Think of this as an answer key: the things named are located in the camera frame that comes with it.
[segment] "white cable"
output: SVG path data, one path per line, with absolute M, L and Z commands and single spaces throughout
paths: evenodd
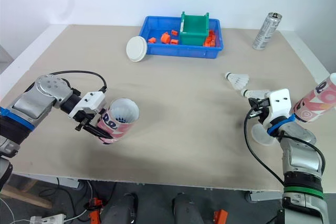
M 87 183 L 89 184 L 89 187 L 91 189 L 91 199 L 93 198 L 93 190 L 92 190 L 92 186 L 91 183 L 87 180 Z
M 15 220 L 15 221 L 12 221 L 10 224 L 16 223 L 16 222 L 18 222 L 18 221 L 28 221 L 28 222 L 30 222 L 30 220 L 22 219 L 22 220 Z
M 63 223 L 67 222 L 67 221 L 71 221 L 71 220 L 74 220 L 74 219 L 77 219 L 78 217 L 81 217 L 83 214 L 85 214 L 87 210 L 85 209 L 81 214 L 75 216 L 75 217 L 72 217 L 70 219 L 67 219 L 67 220 L 64 220 Z
M 8 208 L 8 210 L 11 212 L 12 214 L 12 217 L 13 217 L 13 222 L 15 222 L 15 218 L 14 218 L 14 214 L 13 214 L 13 211 L 11 210 L 11 208 L 9 207 L 9 205 L 6 203 L 6 201 L 4 201 L 3 199 L 0 198 L 0 200 L 6 205 L 6 207 Z

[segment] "pink patterned cup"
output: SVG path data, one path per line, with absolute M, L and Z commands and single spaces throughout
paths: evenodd
M 139 107 L 128 98 L 114 100 L 97 123 L 97 127 L 108 132 L 113 139 L 99 138 L 104 144 L 112 144 L 132 127 L 140 115 Z
M 312 122 L 336 106 L 336 73 L 332 73 L 293 107 L 296 118 Z

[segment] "white plastic lid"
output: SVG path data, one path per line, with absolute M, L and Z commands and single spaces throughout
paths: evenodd
M 147 42 L 141 36 L 135 36 L 127 42 L 126 54 L 133 62 L 138 62 L 145 57 L 147 53 Z

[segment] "silver can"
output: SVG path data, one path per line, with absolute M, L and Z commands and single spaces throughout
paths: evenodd
M 252 44 L 252 47 L 256 50 L 264 50 L 266 44 L 271 40 L 274 31 L 277 29 L 282 19 L 281 14 L 269 13 Z

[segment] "beige tabletop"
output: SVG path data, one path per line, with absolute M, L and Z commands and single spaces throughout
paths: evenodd
M 146 56 L 138 63 L 125 54 L 127 41 L 140 27 L 80 26 L 66 28 L 14 85 L 7 106 L 41 75 L 59 70 L 91 70 L 107 81 L 107 102 L 127 97 L 140 118 L 119 142 L 102 145 L 57 109 L 24 140 L 11 159 L 18 173 L 215 188 L 282 190 L 249 153 L 243 136 L 247 99 L 234 91 L 223 74 L 247 73 L 248 89 L 288 88 L 292 103 L 316 83 L 310 72 L 276 32 L 264 51 L 251 43 L 256 30 L 223 29 L 225 50 L 217 59 Z M 102 86 L 85 74 L 65 74 L 71 86 L 86 93 Z M 305 124 L 317 137 L 327 159 L 324 191 L 336 192 L 336 141 L 332 111 Z M 249 122 L 249 127 L 256 123 Z M 282 176 L 279 144 L 261 146 L 260 158 Z

